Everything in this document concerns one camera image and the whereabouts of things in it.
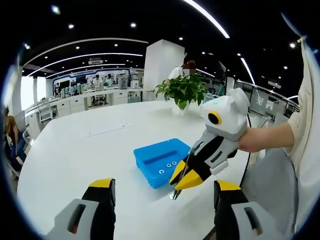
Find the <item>ceiling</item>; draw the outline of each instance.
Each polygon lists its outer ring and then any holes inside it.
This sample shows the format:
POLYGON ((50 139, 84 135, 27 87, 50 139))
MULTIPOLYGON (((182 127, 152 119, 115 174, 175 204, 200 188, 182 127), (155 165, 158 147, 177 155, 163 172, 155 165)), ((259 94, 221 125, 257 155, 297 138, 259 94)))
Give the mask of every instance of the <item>ceiling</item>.
MULTIPOLYGON (((73 41, 125 38, 148 43, 127 40, 78 42, 49 51, 28 64, 44 67, 80 55, 129 53, 143 56, 100 57, 104 64, 143 68, 147 46, 165 39, 185 47, 186 58, 195 60, 197 69, 214 75, 217 70, 215 63, 220 61, 230 70, 227 72, 229 76, 235 75, 236 79, 251 83, 241 61, 244 58, 257 85, 273 89, 268 84, 268 81, 273 81, 282 86, 274 89, 275 92, 286 97, 297 95, 303 78, 303 62, 299 44, 291 48, 290 43, 297 43, 299 36, 285 23, 278 6, 260 1, 195 2, 223 26, 230 38, 225 38, 209 20, 183 0, 56 0, 43 4, 41 10, 31 11, 27 17, 22 35, 30 49, 23 51, 21 64, 25 65, 44 51, 73 41), (53 13, 53 4, 59 8, 60 14, 53 13), (136 23, 135 28, 130 27, 132 22, 136 23)), ((87 66, 90 57, 95 56, 53 64, 34 73, 34 76, 47 77, 52 73, 87 66)), ((32 72, 25 68, 23 74, 32 72)))

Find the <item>person sitting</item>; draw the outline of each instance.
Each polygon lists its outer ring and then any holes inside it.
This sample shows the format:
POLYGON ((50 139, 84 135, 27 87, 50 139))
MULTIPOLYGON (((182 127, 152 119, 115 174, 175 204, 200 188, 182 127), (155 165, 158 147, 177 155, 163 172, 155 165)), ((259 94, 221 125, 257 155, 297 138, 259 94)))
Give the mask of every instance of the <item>person sitting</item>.
POLYGON ((13 116, 9 115, 9 108, 4 109, 4 132, 10 137, 12 146, 10 150, 11 159, 15 159, 17 156, 24 162, 27 155, 24 152, 26 142, 22 136, 22 132, 19 131, 16 120, 13 116))

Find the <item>cable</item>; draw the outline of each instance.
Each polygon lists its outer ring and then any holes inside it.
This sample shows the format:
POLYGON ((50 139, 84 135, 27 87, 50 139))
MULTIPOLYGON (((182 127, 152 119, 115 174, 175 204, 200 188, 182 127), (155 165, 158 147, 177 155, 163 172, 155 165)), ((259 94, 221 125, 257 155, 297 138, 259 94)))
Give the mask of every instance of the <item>cable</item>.
MULTIPOLYGON (((247 118, 248 118, 248 121, 249 121, 249 126, 250 128, 252 128, 251 126, 251 120, 250 120, 250 117, 249 117, 249 113, 247 113, 247 118)), ((242 178, 241 178, 241 182, 240 182, 240 187, 242 185, 242 182, 244 181, 244 178, 245 178, 245 175, 246 175, 246 172, 247 172, 247 169, 248 169, 248 164, 249 164, 249 159, 250 159, 250 156, 251 156, 251 152, 249 152, 249 156, 248 156, 248 159, 246 161, 246 166, 245 166, 245 169, 244 169, 244 173, 242 175, 242 178)))

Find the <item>display screen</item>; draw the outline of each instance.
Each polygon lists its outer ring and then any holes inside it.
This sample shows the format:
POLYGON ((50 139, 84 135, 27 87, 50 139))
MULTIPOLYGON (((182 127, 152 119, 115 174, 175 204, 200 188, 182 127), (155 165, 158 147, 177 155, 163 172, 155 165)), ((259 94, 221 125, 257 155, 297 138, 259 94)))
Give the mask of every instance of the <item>display screen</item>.
POLYGON ((85 76, 85 75, 83 75, 83 76, 77 76, 77 77, 76 77, 76 83, 77 83, 77 84, 86 84, 86 83, 87 83, 86 76, 85 76))
POLYGON ((68 88, 68 87, 70 87, 70 81, 69 80, 60 82, 60 88, 61 89, 68 88))

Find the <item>blue tray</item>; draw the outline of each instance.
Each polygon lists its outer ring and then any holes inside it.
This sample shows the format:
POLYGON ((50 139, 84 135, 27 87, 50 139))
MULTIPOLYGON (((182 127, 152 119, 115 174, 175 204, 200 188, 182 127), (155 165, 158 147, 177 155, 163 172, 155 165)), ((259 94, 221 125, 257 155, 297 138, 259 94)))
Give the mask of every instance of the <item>blue tray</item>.
POLYGON ((136 165, 151 187, 159 188, 169 182, 177 164, 190 147, 177 138, 133 150, 136 165))

